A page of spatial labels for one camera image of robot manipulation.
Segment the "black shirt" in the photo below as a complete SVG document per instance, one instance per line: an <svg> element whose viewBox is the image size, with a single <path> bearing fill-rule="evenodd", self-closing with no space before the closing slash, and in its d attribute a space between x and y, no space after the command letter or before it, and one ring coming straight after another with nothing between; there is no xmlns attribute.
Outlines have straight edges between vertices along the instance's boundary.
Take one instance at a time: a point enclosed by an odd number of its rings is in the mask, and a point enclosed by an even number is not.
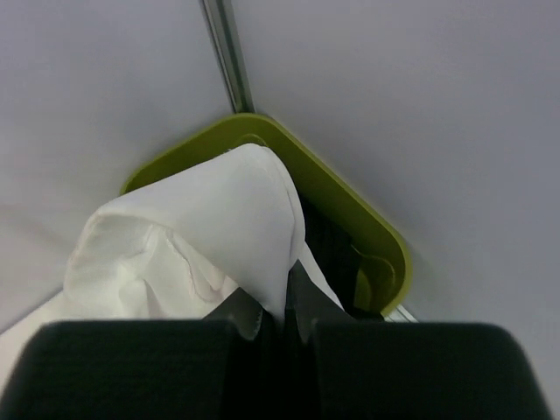
<svg viewBox="0 0 560 420"><path fill-rule="evenodd" d="M306 244L343 309L355 319L382 322L380 313L365 311L354 305L361 256L354 249L351 236L308 199L301 197L300 201Z"/></svg>

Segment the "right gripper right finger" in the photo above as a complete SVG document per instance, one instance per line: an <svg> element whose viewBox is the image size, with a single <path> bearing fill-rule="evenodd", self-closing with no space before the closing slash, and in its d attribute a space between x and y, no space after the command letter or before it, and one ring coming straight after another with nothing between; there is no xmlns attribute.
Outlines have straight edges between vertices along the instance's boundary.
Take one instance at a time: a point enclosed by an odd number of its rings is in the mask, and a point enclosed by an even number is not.
<svg viewBox="0 0 560 420"><path fill-rule="evenodd" d="M549 419L529 360L497 325L358 320L301 264L289 274L291 419Z"/></svg>

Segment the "white shirt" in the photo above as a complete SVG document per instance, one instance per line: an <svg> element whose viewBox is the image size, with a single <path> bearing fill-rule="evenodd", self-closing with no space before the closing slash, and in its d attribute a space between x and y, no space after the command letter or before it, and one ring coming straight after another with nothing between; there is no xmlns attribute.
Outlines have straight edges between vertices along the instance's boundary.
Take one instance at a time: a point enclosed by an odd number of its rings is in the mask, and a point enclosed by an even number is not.
<svg viewBox="0 0 560 420"><path fill-rule="evenodd" d="M98 208L66 266L63 299L77 319L196 319L242 289L282 320L296 263L334 297L290 174L248 143Z"/></svg>

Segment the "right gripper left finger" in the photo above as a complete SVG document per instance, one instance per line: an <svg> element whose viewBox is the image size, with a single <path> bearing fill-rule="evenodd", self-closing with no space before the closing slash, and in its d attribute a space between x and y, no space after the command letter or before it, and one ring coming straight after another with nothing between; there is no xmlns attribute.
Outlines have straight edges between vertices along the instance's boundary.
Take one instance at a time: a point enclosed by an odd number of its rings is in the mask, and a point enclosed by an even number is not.
<svg viewBox="0 0 560 420"><path fill-rule="evenodd" d="M237 290L189 320L60 321L24 347L4 419L249 419L273 318Z"/></svg>

